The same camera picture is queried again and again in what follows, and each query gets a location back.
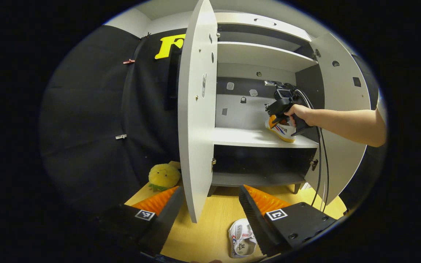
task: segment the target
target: sneaker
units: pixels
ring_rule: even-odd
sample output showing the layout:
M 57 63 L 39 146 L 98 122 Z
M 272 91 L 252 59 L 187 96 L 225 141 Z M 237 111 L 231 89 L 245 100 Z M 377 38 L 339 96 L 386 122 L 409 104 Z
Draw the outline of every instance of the sneaker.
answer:
M 290 126 L 287 121 L 284 121 L 284 124 L 281 123 L 272 123 L 276 119 L 275 115 L 271 115 L 269 120 L 266 121 L 266 128 L 271 130 L 273 133 L 277 134 L 280 139 L 286 142 L 294 142 L 295 136 L 290 136 L 297 131 L 297 128 Z
M 248 219 L 236 220 L 228 230 L 231 258 L 244 258 L 254 253 L 258 244 Z

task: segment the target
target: yellow letter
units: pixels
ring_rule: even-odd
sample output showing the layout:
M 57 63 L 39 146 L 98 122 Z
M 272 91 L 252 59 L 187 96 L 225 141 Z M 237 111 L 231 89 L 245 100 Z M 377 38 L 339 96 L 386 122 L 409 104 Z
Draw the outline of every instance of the yellow letter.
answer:
M 172 35 L 170 37 L 163 37 L 160 41 L 162 41 L 162 46 L 160 46 L 160 51 L 157 55 L 155 55 L 155 59 L 158 60 L 159 58 L 168 58 L 170 55 L 170 49 L 172 44 L 175 44 L 177 47 L 182 48 L 184 36 L 182 35 Z

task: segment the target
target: wooden table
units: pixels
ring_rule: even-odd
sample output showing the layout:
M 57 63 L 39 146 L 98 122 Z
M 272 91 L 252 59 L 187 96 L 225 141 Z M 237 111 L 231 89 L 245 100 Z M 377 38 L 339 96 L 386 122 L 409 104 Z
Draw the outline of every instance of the wooden table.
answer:
M 125 204 L 133 205 L 149 198 L 158 192 L 153 192 L 146 184 Z M 311 204 L 315 190 L 313 188 L 300 190 L 296 195 L 293 193 L 294 185 L 257 187 L 257 189 L 269 193 L 290 204 L 306 202 Z M 211 197 L 208 197 L 202 210 L 199 222 L 194 224 L 187 211 L 186 202 L 183 203 L 180 212 L 168 235 L 168 239 L 162 248 L 161 254 L 170 258 L 190 262 L 198 261 L 207 263 L 214 259 L 227 262 L 251 262 L 264 256 L 256 247 L 255 252 L 245 258 L 230 258 L 230 242 L 227 231 L 232 223 L 241 218 L 246 218 L 243 208 L 238 200 L 239 188 L 218 187 Z M 314 207 L 319 208 L 321 199 L 318 197 Z M 332 218 L 340 218 L 346 207 L 339 197 L 336 197 L 328 206 L 325 213 Z

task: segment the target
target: shoe on floor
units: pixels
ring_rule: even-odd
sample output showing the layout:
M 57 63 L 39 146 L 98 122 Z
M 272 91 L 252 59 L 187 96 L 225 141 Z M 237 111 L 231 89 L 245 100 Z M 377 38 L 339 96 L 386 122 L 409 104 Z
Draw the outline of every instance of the shoe on floor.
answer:
M 297 128 L 288 125 L 289 123 L 286 122 L 286 125 L 282 125 L 280 123 L 272 123 L 273 120 L 276 119 L 275 115 L 271 115 L 269 120 L 266 120 L 266 128 L 272 131 L 273 133 L 277 134 L 280 139 L 286 142 L 294 142 L 295 136 L 290 136 L 294 132 L 297 131 Z
M 235 221 L 228 230 L 228 237 L 230 239 L 230 256 L 232 258 L 244 258 L 251 255 L 258 244 L 246 218 Z

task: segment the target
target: open cabinet door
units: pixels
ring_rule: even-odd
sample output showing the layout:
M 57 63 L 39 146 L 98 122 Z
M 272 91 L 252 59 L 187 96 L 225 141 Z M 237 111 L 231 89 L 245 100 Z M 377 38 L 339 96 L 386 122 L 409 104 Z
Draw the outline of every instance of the open cabinet door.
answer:
M 180 162 L 193 223 L 212 182 L 216 83 L 217 20 L 209 0 L 199 0 L 186 30 L 178 80 Z
M 315 38 L 310 43 L 317 55 L 324 82 L 324 107 L 327 110 L 370 110 L 369 94 L 361 71 L 351 53 L 331 34 Z M 366 145 L 347 140 L 339 135 L 323 130 L 329 161 L 330 203 L 352 179 L 365 153 Z M 323 150 L 321 184 L 319 196 L 326 196 L 327 173 Z M 319 160 L 319 150 L 314 160 Z M 316 189 L 319 165 L 314 171 L 309 169 L 305 180 Z

